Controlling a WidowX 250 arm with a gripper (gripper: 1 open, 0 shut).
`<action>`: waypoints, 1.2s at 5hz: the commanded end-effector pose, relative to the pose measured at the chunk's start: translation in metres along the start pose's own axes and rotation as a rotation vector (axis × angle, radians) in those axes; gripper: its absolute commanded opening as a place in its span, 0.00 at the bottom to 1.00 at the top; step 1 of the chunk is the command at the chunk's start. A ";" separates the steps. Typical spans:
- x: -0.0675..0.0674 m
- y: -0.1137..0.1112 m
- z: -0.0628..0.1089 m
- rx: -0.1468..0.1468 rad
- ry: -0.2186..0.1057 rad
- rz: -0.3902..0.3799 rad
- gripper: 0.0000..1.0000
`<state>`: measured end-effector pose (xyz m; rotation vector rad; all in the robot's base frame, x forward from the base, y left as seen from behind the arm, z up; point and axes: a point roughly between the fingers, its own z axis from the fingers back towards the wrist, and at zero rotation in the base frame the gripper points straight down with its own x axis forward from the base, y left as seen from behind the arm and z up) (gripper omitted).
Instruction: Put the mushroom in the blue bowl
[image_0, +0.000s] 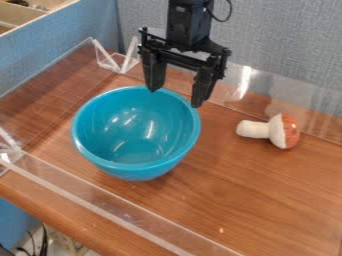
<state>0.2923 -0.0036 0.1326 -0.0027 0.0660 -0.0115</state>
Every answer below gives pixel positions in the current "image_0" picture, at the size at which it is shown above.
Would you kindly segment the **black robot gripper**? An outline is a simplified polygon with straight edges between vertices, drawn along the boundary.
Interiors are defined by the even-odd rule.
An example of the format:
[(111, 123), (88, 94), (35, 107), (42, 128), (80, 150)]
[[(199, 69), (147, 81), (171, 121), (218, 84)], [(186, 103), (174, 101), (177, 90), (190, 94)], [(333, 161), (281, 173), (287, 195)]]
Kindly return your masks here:
[(209, 100), (218, 74), (225, 73), (227, 58), (231, 55), (231, 51), (211, 40), (210, 33), (213, 21), (229, 21), (233, 4), (231, 0), (227, 0), (229, 14), (219, 19), (214, 15), (214, 1), (169, 0), (166, 29), (147, 26), (139, 29), (139, 54), (149, 90), (155, 92), (163, 87), (169, 64), (198, 70), (191, 96), (194, 108), (199, 108)]

